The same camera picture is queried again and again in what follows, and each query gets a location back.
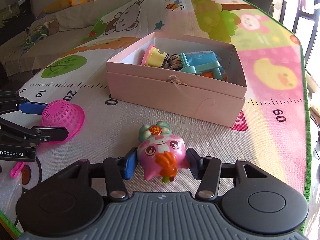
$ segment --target pink plastic basket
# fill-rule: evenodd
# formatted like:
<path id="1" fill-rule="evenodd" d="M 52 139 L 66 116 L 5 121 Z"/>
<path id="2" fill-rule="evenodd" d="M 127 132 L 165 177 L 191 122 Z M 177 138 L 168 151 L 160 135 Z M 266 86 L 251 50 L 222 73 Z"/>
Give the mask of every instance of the pink plastic basket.
<path id="1" fill-rule="evenodd" d="M 69 132 L 64 141 L 50 143 L 64 143 L 72 139 L 80 131 L 83 123 L 83 109 L 62 99 L 51 102 L 42 112 L 41 126 L 65 127 Z"/>

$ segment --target red badge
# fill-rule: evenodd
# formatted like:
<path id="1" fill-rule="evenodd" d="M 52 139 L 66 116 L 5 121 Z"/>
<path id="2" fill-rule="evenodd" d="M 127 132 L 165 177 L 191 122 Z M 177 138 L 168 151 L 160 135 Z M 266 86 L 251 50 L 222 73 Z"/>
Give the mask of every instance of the red badge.
<path id="1" fill-rule="evenodd" d="M 154 125 L 150 127 L 149 131 L 154 135 L 160 135 L 162 132 L 162 129 L 159 126 Z"/>

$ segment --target cartoon bee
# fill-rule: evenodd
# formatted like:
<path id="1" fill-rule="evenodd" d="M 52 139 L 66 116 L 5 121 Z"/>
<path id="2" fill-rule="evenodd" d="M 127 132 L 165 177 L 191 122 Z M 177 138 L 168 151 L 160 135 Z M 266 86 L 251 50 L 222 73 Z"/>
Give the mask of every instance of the cartoon bee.
<path id="1" fill-rule="evenodd" d="M 175 0 L 173 3 L 167 4 L 166 9 L 169 9 L 169 10 L 173 11 L 173 10 L 175 10 L 177 8 L 180 8 L 182 10 L 182 8 L 184 8 L 184 6 L 183 5 L 179 5 L 180 3 L 182 3 L 182 2 L 179 1 L 179 0 Z"/>

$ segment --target cardboard box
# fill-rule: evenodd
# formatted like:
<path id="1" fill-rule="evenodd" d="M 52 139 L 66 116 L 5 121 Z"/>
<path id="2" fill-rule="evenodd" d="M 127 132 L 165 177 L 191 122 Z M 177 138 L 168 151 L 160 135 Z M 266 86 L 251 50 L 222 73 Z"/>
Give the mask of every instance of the cardboard box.
<path id="1" fill-rule="evenodd" d="M 150 44 L 161 53 L 212 50 L 227 71 L 227 82 L 175 70 L 141 66 Z M 107 61 L 112 98 L 232 127 L 247 91 L 244 72 L 234 45 L 189 35 L 153 32 Z M 177 76 L 188 86 L 168 82 Z"/>

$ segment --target pink toy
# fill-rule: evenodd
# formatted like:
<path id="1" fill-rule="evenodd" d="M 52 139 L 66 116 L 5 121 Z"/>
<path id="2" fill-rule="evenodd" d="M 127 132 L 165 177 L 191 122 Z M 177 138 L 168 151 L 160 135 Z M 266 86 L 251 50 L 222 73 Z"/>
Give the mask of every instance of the pink toy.
<path id="1" fill-rule="evenodd" d="M 15 167 L 10 171 L 10 176 L 15 179 L 18 176 L 19 172 L 23 169 L 25 164 L 26 162 L 17 162 Z"/>
<path id="2" fill-rule="evenodd" d="M 144 169 L 145 180 L 162 176 L 163 182 L 173 181 L 179 169 L 190 168 L 184 142 L 178 135 L 165 134 L 148 138 L 139 145 L 137 157 Z"/>
<path id="3" fill-rule="evenodd" d="M 72 139 L 80 131 L 83 123 L 83 109 L 62 99 L 51 102 L 42 112 L 41 126 L 65 127 L 69 132 L 64 141 L 52 141 L 52 144 Z"/>

